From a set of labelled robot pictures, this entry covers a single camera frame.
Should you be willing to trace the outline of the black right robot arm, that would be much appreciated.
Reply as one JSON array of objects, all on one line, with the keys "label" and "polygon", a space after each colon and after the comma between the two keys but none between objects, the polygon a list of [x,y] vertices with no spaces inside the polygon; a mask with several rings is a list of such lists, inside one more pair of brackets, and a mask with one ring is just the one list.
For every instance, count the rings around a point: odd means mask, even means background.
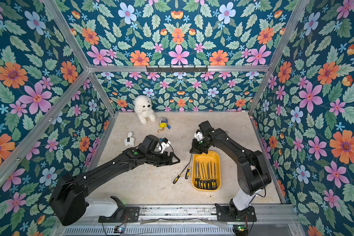
[{"label": "black right robot arm", "polygon": [[252,151],[241,146],[230,138],[221,128],[214,129],[209,121],[199,124],[199,129],[192,141],[192,154],[207,154],[209,148],[215,147],[225,152],[237,165],[237,175],[240,190],[230,200],[231,217],[239,221],[250,212],[252,201],[262,191],[266,191],[272,182],[266,158],[261,151]]}]

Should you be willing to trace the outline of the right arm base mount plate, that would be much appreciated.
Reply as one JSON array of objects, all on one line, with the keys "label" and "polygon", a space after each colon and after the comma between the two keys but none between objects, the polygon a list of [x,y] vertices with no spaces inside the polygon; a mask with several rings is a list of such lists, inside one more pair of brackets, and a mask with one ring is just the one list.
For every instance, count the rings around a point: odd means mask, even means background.
[{"label": "right arm base mount plate", "polygon": [[217,221],[221,222],[256,222],[257,217],[253,206],[237,210],[234,205],[223,206],[215,204]]}]

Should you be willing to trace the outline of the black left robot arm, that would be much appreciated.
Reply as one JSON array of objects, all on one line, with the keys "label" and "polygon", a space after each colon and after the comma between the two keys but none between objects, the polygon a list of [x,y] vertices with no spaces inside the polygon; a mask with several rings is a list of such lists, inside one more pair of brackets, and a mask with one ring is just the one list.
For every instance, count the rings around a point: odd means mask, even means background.
[{"label": "black left robot arm", "polygon": [[113,178],[136,167],[149,164],[155,167],[180,163],[168,139],[148,135],[135,147],[125,149],[120,155],[90,171],[59,178],[50,197],[49,205],[63,226],[76,223],[81,218],[106,217],[114,222],[125,220],[125,206],[117,197],[92,200],[88,196]]}]

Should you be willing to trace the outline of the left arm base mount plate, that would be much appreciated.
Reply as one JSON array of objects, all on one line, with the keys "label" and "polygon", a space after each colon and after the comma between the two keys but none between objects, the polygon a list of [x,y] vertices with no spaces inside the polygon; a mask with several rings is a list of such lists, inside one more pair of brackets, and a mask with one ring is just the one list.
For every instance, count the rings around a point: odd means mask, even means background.
[{"label": "left arm base mount plate", "polygon": [[124,206],[119,207],[112,216],[100,216],[99,223],[134,223],[140,216],[140,207]]}]

